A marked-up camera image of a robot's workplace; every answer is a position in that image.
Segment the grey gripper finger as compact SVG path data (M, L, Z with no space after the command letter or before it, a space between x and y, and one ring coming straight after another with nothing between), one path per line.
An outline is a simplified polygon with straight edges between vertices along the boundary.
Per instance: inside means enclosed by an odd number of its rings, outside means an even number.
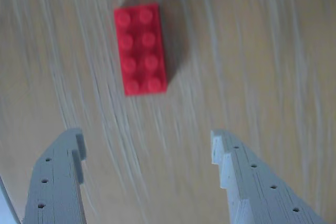
M211 141L231 223L324 223L234 134L213 130Z
M36 161L24 223L86 223L80 184L86 147L80 128L61 133Z

